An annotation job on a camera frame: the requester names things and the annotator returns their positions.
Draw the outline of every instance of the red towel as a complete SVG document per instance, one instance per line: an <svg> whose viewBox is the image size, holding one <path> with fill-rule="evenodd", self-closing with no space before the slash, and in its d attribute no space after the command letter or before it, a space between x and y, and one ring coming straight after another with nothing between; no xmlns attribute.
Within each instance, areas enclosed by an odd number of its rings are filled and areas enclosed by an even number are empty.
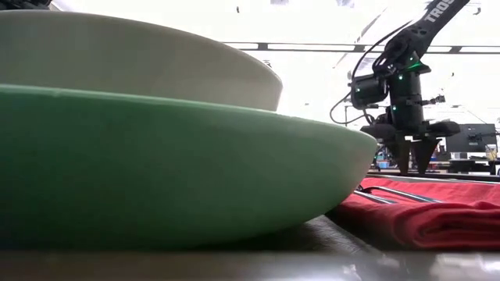
<svg viewBox="0 0 500 281"><path fill-rule="evenodd" d="M402 183L367 178L361 185L389 187L444 202L418 203L379 190L372 194L398 204L382 205L355 194L349 196L334 214L370 231L372 237L427 250L500 250L500 184Z"/></svg>

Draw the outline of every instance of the green bowl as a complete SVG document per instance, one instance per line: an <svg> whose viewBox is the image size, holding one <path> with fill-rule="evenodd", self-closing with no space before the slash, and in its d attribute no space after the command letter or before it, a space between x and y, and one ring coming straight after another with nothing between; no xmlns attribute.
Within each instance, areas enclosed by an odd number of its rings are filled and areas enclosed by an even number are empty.
<svg viewBox="0 0 500 281"><path fill-rule="evenodd" d="M166 98L0 86L0 246L179 249L341 203L377 149L342 126Z"/></svg>

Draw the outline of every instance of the red cloth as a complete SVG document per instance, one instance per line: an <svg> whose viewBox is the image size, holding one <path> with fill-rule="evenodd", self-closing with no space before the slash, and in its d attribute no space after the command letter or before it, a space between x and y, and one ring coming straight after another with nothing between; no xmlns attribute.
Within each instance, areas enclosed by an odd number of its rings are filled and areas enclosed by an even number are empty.
<svg viewBox="0 0 500 281"><path fill-rule="evenodd" d="M366 178L363 187L382 186L423 195L445 203L418 203L374 190L373 195L397 201L383 205L351 195L335 215L383 236L419 249L500 249L500 184L402 183Z"/></svg>

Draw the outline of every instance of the white bowl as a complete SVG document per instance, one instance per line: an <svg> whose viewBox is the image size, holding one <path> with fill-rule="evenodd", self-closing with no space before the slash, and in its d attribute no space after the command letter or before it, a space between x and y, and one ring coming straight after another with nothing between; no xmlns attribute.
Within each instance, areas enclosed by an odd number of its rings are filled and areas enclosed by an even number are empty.
<svg viewBox="0 0 500 281"><path fill-rule="evenodd" d="M150 23L75 12L0 13L0 84L138 94L275 111L282 83L237 49Z"/></svg>

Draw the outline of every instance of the black monitor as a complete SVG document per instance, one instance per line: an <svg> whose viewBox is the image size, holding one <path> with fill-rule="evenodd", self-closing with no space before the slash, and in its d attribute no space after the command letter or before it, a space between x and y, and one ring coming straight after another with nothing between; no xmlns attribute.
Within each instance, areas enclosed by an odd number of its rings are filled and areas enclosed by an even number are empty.
<svg viewBox="0 0 500 281"><path fill-rule="evenodd" d="M486 152L487 144L497 144L494 124L460 124L460 133L446 137L447 152Z"/></svg>

